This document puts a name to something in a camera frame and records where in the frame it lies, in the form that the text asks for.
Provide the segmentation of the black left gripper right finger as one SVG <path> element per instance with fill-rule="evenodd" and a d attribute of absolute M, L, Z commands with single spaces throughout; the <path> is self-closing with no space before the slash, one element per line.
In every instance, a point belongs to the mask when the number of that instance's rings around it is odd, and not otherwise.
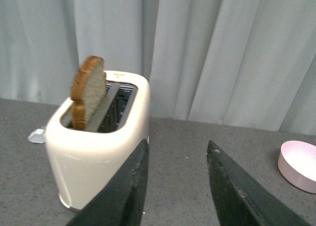
<path fill-rule="evenodd" d="M 265 190 L 213 141 L 208 144 L 207 165 L 220 225 L 308 225 L 307 221 Z"/>

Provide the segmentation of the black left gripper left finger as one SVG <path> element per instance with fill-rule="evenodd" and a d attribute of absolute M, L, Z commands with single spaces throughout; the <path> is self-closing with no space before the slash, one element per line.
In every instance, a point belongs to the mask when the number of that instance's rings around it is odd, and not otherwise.
<path fill-rule="evenodd" d="M 142 140 L 107 185 L 69 226 L 139 226 L 148 182 L 149 145 Z"/>

